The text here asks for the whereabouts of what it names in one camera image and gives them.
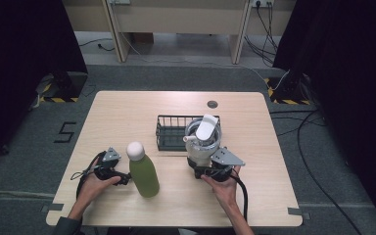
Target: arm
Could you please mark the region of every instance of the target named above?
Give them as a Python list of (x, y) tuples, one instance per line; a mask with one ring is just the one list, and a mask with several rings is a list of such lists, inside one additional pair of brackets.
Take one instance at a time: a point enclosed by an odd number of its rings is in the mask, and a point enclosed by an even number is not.
[[(237, 172), (240, 172), (240, 167), (236, 166), (235, 170)], [(232, 178), (229, 178), (224, 182), (217, 182), (205, 175), (201, 175), (201, 178), (212, 187), (212, 191), (215, 193), (219, 204), (230, 219), (234, 231), (236, 231), (236, 234), (254, 234), (252, 228), (249, 226), (246, 219), (241, 214), (240, 209), (237, 205), (237, 182)]]
[(57, 226), (53, 231), (54, 235), (71, 235), (78, 229), (81, 218), (91, 204), (109, 185), (120, 181), (119, 176), (112, 177), (107, 180), (100, 180), (91, 173), (85, 179), (80, 193), (75, 201), (70, 214), (67, 218), (61, 217), (57, 222)]

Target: black wire basket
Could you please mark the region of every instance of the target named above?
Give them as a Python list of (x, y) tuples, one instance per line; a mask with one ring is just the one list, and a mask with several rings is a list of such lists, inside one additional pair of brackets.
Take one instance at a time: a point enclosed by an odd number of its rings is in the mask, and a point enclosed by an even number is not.
[(157, 145), (160, 151), (186, 151), (185, 128), (194, 119), (203, 116), (158, 116), (157, 120)]

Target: white desk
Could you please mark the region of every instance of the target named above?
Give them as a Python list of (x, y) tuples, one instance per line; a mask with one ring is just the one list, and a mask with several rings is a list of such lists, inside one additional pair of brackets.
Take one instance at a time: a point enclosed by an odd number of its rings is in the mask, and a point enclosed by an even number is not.
[[(216, 101), (211, 109), (208, 101)], [(157, 169), (160, 193), (151, 199), (139, 195), (133, 182), (109, 187), (90, 205), (84, 225), (227, 227), (231, 223), (211, 187), (195, 179), (186, 152), (159, 151), (156, 142), (158, 115), (220, 116), (222, 140), (242, 159), (240, 176), (249, 192), (251, 226), (299, 226), (302, 217), (288, 214), (298, 203), (285, 166), (264, 98), (256, 92), (99, 92), (87, 116), (54, 198), (61, 211), (49, 211), (47, 223), (67, 216), (75, 202), (78, 179), (74, 172), (88, 167), (99, 153), (114, 147), (122, 160), (117, 170), (128, 172), (127, 144), (141, 141)], [(243, 207), (242, 190), (237, 190)]]

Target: power outlet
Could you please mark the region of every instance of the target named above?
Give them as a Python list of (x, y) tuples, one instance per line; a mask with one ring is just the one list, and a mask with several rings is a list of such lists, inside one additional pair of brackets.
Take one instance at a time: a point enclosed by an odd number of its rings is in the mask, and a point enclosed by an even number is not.
[(274, 0), (252, 0), (252, 7), (256, 7), (258, 1), (260, 1), (261, 8), (268, 8), (269, 4), (273, 7), (274, 4)]

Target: green bottle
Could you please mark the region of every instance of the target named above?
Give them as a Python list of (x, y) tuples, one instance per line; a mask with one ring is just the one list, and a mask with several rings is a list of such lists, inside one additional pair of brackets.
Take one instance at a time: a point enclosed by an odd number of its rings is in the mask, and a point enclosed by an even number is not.
[(139, 194), (151, 198), (160, 191), (157, 172), (151, 159), (145, 154), (142, 143), (132, 142), (127, 146), (129, 169)]

